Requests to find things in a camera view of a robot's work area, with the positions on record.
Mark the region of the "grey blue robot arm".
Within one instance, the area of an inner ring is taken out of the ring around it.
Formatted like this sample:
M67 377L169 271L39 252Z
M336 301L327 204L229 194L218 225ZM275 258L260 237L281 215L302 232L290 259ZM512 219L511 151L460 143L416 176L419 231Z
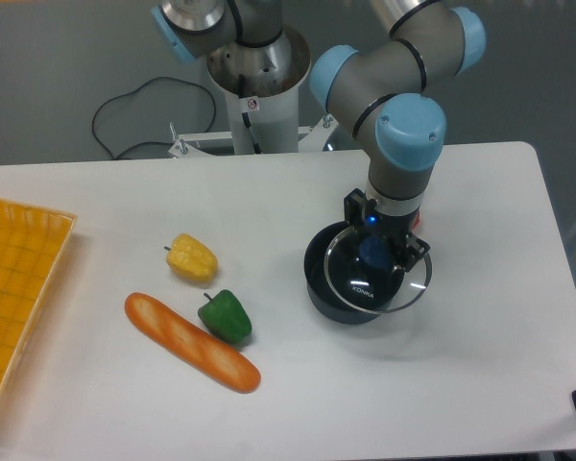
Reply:
M153 18L180 61L205 59L226 96L239 154L283 153L298 144L298 88L323 107L369 156L359 211L346 218L380 234L406 263L423 192L443 144L445 117L424 97L442 78L475 65L486 48L478 15L439 1L377 1L388 41L361 53L347 45L316 61L282 20L277 1L164 1Z

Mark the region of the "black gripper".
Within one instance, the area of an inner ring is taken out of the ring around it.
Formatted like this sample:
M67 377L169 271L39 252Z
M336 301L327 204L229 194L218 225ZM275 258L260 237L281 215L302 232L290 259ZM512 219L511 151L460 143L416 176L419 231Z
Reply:
M396 262L406 272L428 255L430 245L412 233L420 219L420 208L408 201L394 201L380 195L353 189L344 198L344 217L350 225L362 225L363 245L395 250Z

